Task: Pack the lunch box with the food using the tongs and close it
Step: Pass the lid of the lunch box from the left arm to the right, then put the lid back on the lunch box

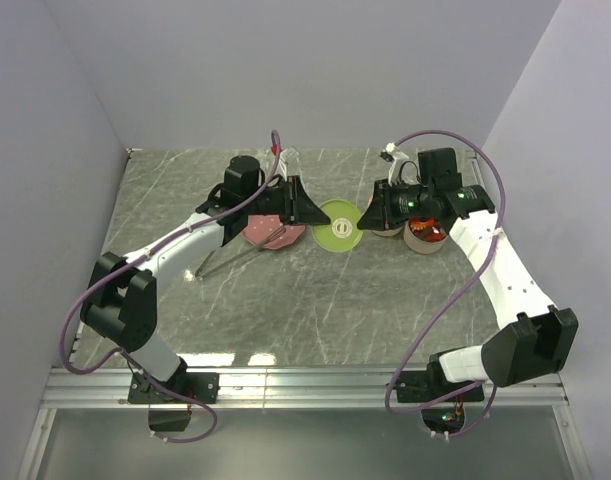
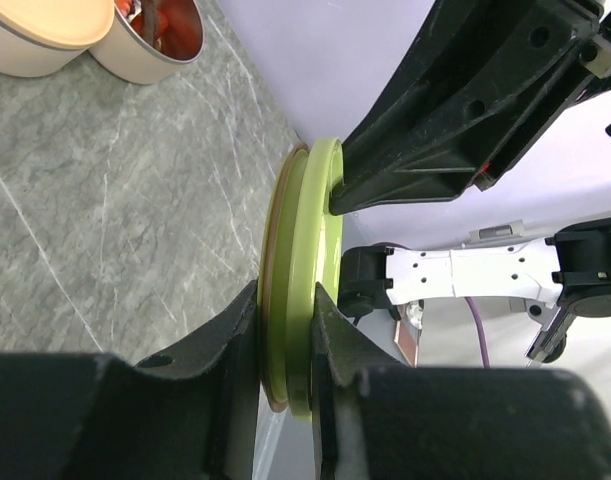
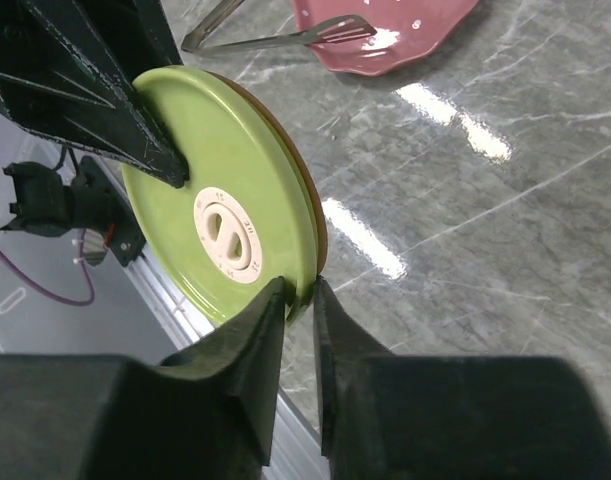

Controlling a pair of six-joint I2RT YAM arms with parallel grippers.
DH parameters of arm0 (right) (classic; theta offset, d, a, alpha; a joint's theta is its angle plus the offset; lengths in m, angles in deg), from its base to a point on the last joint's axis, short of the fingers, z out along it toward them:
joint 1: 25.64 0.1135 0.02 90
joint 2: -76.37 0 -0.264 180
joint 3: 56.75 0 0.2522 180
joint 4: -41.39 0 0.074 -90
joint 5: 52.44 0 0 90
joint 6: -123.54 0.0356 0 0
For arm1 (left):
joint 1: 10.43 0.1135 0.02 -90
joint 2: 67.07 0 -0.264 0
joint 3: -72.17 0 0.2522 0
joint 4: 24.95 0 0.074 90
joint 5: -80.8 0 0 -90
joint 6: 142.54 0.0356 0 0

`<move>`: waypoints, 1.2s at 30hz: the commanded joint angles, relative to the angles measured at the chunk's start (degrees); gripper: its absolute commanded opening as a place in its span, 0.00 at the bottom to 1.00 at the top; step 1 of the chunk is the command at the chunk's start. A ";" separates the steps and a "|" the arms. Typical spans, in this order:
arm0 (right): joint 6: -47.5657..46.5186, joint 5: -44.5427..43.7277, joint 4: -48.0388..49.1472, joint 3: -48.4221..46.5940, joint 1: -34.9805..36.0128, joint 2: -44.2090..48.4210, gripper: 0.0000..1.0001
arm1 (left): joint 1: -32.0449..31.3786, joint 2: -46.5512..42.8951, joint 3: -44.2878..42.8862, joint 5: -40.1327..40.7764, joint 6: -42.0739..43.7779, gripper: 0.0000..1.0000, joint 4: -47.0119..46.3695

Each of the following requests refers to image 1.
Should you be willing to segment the metal tongs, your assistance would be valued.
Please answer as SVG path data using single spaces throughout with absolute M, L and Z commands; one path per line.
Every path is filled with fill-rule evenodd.
M 218 271 L 226 268 L 227 266 L 236 263 L 237 261 L 239 261 L 240 259 L 242 259 L 243 257 L 247 255 L 250 255 L 255 252 L 260 252 L 261 250 L 265 248 L 267 244 L 269 244 L 270 242 L 274 240 L 279 239 L 281 235 L 284 234 L 285 232 L 286 232 L 286 227 L 281 226 L 280 228 L 273 230 L 266 238 L 264 238 L 260 242 L 253 244 L 252 246 L 248 247 L 246 250 L 242 250 L 241 252 L 237 253 L 236 255 L 232 256 L 231 258 L 221 262 L 220 264 L 210 269 L 206 269 L 207 262 L 213 256 L 213 254 L 210 253 L 208 257 L 203 261 L 203 263 L 199 266 L 199 268 L 195 271 L 194 277 L 197 280 L 203 280 L 206 277 L 213 275 L 217 273 Z

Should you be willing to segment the red shrimp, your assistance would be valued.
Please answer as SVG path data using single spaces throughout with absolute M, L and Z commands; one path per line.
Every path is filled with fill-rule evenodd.
M 421 219 L 410 219 L 409 228 L 412 232 L 421 232 L 425 229 L 432 229 L 434 227 L 434 220 L 421 220 Z

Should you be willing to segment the red sausage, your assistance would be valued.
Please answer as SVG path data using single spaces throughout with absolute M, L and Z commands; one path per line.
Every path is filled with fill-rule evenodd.
M 433 228 L 426 237 L 427 242 L 440 242 L 445 238 L 445 235 L 438 229 Z

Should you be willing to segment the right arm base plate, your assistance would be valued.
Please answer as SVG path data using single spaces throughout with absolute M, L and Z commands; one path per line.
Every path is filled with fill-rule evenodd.
M 482 402 L 484 400 L 483 387 L 473 381 L 459 383 L 448 382 L 444 375 L 438 371 L 403 371 L 396 380 L 394 391 L 396 399 L 401 404 L 426 403 L 438 397 L 451 393 L 447 402 L 456 399 L 455 392 L 470 386 L 474 387 L 459 394 L 464 402 Z

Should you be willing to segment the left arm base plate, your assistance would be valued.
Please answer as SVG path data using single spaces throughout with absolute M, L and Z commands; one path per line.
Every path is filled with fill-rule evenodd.
M 183 403 L 186 398 L 204 404 L 215 404 L 219 390 L 219 375 L 215 372 L 186 372 L 170 382 L 163 382 L 161 391 L 142 374 L 132 375 L 127 397 L 129 404 Z

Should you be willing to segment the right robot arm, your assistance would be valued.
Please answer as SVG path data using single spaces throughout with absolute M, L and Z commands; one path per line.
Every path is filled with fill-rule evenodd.
M 536 284 L 498 221 L 500 210 L 480 185 L 466 186 L 451 148 L 417 155 L 416 183 L 401 180 L 408 156 L 394 146 L 388 178 L 374 183 L 361 230 L 385 231 L 419 218 L 438 222 L 477 272 L 496 315 L 497 333 L 485 343 L 439 353 L 426 376 L 429 393 L 451 398 L 463 382 L 498 387 L 560 372 L 578 330 L 570 308 L 560 309 Z

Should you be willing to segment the green round lid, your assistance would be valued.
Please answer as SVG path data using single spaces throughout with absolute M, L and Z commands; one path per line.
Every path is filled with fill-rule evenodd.
M 320 209 L 329 217 L 330 224 L 312 228 L 317 245 L 331 253 L 345 253 L 356 247 L 363 235 L 357 226 L 359 209 L 344 199 L 327 200 Z

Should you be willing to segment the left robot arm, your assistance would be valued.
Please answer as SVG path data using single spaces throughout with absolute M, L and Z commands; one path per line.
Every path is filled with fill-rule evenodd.
M 159 296 L 192 261 L 241 233 L 249 217 L 268 215 L 281 225 L 331 222 L 299 177 L 279 179 L 252 156 L 233 157 L 222 182 L 181 226 L 127 255 L 107 252 L 97 260 L 81 321 L 134 360 L 163 401 L 181 399 L 190 392 L 187 364 L 156 332 Z

